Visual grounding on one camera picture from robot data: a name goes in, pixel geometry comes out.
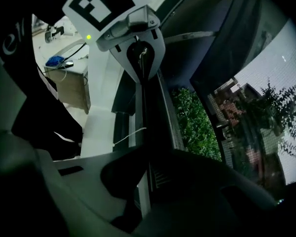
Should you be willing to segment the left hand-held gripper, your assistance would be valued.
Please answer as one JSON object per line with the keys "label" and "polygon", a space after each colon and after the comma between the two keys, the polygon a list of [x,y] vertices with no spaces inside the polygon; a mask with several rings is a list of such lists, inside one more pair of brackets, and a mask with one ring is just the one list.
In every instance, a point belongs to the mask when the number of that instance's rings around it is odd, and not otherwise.
{"label": "left hand-held gripper", "polygon": [[110,49],[134,82],[142,82],[143,78],[148,81],[156,75],[165,55],[162,32],[155,29],[160,20],[149,3],[150,0],[67,0],[63,12],[88,45],[96,44],[102,52]]}

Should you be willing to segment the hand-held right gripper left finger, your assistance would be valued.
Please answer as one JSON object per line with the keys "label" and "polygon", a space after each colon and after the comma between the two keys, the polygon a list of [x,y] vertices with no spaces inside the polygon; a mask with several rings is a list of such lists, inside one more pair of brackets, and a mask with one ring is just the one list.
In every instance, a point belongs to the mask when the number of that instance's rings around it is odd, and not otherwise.
{"label": "hand-held right gripper left finger", "polygon": [[0,237],[129,237],[111,224],[125,202],[109,195],[99,170],[59,173],[72,165],[0,133]]}

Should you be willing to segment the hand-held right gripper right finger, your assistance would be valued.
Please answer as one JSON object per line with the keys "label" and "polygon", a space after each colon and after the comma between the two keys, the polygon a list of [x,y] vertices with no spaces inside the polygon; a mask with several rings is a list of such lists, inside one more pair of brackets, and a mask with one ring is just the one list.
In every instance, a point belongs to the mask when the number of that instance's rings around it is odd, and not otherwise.
{"label": "hand-held right gripper right finger", "polygon": [[162,165],[172,180],[134,230],[136,237],[259,237],[269,233],[274,198],[222,162],[174,150]]}

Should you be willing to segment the glass window with dark frame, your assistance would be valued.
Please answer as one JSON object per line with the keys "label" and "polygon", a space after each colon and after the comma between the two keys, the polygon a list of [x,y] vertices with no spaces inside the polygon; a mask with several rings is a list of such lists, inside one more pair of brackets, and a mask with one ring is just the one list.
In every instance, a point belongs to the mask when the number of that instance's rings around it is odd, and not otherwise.
{"label": "glass window with dark frame", "polygon": [[283,200],[296,181],[296,29],[287,20],[271,43],[235,78],[232,169]]}

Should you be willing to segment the open glass window sash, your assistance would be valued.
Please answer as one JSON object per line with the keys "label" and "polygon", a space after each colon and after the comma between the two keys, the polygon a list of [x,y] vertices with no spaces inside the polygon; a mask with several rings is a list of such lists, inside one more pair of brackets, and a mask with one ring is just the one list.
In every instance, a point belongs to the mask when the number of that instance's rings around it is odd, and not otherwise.
{"label": "open glass window sash", "polygon": [[222,161],[235,164],[232,123],[241,114],[232,101],[235,78],[278,35],[287,16],[272,0],[232,0],[212,45],[190,82],[214,127]]}

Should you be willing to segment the green hedge plants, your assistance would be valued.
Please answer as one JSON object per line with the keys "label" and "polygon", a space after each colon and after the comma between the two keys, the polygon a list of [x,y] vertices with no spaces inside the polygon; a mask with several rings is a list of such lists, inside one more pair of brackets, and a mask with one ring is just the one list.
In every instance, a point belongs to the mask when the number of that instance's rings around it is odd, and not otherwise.
{"label": "green hedge plants", "polygon": [[174,89],[170,96],[186,150],[195,155],[222,161],[213,126],[196,92],[179,88]]}

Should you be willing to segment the wooden vanity cabinet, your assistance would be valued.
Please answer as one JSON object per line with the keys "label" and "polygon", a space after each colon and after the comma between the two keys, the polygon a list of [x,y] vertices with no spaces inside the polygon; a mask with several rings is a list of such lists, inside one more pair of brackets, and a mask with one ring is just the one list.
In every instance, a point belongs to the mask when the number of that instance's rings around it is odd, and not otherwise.
{"label": "wooden vanity cabinet", "polygon": [[73,59],[59,68],[44,67],[45,75],[56,83],[59,99],[75,108],[90,109],[88,59]]}

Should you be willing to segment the bright blue cloth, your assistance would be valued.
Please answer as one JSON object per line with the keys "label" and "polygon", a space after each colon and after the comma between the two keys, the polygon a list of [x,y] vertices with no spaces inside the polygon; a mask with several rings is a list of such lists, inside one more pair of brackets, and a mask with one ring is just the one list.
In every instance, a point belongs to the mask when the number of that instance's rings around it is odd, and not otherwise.
{"label": "bright blue cloth", "polygon": [[61,64],[64,60],[65,60],[65,59],[64,59],[64,57],[62,57],[62,56],[59,56],[59,55],[57,55],[57,56],[52,56],[52,57],[50,57],[50,58],[46,61],[45,65],[46,65],[47,67],[57,67],[57,66],[58,66],[59,64]]}

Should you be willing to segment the person's black lettered top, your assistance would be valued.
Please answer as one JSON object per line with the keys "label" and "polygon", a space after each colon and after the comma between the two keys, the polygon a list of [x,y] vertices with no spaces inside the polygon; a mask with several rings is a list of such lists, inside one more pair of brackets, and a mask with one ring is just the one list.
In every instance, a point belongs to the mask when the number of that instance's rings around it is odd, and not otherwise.
{"label": "person's black lettered top", "polygon": [[32,17],[53,25],[67,0],[0,0],[0,131],[49,152],[53,160],[81,152],[81,125],[59,100],[35,59]]}

